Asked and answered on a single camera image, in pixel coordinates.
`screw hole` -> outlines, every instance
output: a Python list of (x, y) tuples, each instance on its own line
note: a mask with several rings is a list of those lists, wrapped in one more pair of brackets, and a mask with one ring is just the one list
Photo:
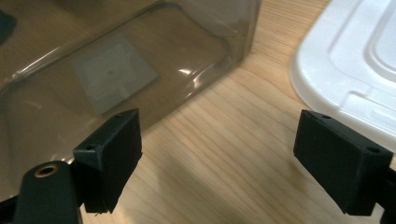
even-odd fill
[(97, 145), (92, 144), (92, 145), (87, 146), (85, 149), (93, 150), (93, 149), (96, 149), (97, 147), (98, 147)]
[(376, 147), (367, 147), (367, 149), (368, 149), (369, 151), (371, 151), (371, 152), (379, 153), (379, 149), (376, 148)]
[(55, 174), (57, 171), (58, 171), (57, 165), (47, 165), (35, 171), (35, 177), (37, 178), (47, 177), (49, 175)]

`white plastic lid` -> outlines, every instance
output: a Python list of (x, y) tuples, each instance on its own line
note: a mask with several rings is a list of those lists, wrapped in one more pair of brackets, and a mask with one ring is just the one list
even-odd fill
[(331, 1), (290, 78), (312, 109), (396, 152), (396, 1)]

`wooden table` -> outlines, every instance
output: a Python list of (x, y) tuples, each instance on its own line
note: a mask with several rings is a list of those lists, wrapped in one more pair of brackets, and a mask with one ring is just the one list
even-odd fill
[(292, 153), (307, 106), (289, 61), (327, 3), (264, 0), (245, 61), (144, 132), (114, 213), (84, 223), (378, 223), (379, 206), (343, 215)]

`black holder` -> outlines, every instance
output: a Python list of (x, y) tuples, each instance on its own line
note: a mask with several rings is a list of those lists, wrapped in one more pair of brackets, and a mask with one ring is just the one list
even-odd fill
[(23, 176), (20, 195), (0, 203), (0, 223), (82, 223), (112, 212), (142, 156), (138, 110), (120, 113), (74, 149), (74, 161), (50, 161)]
[(384, 209), (382, 224), (396, 223), (393, 153), (326, 115), (303, 110), (294, 155), (344, 213), (370, 216)]

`plastic storage box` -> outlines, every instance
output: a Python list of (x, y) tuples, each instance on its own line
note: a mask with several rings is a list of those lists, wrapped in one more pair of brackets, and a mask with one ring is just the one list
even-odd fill
[(248, 54), (260, 0), (5, 1), (0, 46), (0, 200), (107, 118), (162, 119)]

